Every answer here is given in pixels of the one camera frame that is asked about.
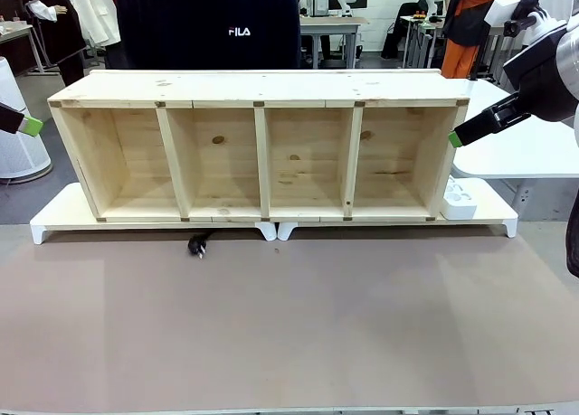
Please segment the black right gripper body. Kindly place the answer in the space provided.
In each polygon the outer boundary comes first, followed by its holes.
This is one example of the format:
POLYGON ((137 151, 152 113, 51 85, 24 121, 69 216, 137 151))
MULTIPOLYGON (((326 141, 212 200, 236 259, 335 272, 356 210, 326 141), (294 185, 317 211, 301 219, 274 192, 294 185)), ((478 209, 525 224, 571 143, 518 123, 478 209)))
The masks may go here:
POLYGON ((578 109, 578 30, 561 28, 505 66, 518 105, 531 116, 556 122, 578 109))

